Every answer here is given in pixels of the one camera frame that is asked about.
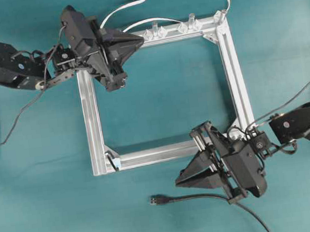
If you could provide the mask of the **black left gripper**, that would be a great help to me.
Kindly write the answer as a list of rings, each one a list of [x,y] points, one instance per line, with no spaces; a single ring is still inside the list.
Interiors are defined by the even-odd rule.
[[[83,13],[68,5],[62,11],[60,21],[65,27],[65,37],[75,55],[75,67],[87,71],[108,92],[124,88],[127,75],[122,65],[144,44],[144,38],[118,29],[101,28],[99,31],[103,43],[137,41],[108,47],[108,62],[95,31]]]

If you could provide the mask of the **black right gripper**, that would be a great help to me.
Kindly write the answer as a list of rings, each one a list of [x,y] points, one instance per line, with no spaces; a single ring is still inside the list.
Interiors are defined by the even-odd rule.
[[[193,128],[191,138],[199,151],[180,172],[176,187],[217,189],[222,187],[231,203],[249,193],[259,198],[267,190],[264,167],[244,140],[231,140],[206,121]]]

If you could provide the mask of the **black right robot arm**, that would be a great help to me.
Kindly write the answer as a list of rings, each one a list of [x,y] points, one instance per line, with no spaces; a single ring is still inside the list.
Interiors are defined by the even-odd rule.
[[[223,135],[210,121],[193,128],[190,137],[199,148],[175,180],[177,187],[222,188],[231,204],[250,192],[261,197],[267,190],[264,160],[276,152],[294,154],[298,139],[310,141],[310,102],[283,114],[275,110],[260,118],[270,125],[279,145],[271,143],[255,120],[233,139]]]

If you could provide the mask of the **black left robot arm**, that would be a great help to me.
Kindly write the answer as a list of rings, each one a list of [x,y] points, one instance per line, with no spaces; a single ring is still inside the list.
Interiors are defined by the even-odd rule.
[[[13,89],[45,90],[86,71],[106,90],[125,86],[123,64],[143,44],[144,38],[117,29],[100,28],[95,17],[85,17],[72,6],[60,16],[69,43],[47,53],[18,51],[0,42],[0,85]]]

